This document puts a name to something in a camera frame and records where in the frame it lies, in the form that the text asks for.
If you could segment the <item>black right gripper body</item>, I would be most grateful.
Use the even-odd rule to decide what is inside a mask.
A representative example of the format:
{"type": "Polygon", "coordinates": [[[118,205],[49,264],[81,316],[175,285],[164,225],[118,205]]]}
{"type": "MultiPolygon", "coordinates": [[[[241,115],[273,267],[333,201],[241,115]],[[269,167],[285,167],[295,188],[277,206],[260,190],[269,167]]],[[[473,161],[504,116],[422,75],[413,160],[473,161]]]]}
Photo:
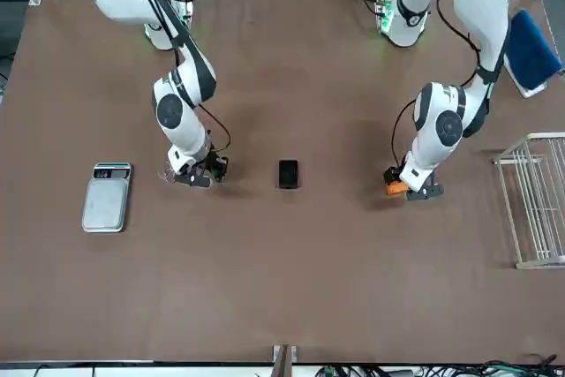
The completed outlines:
{"type": "Polygon", "coordinates": [[[195,167],[195,183],[213,183],[215,181],[216,153],[210,152],[195,167]]]}

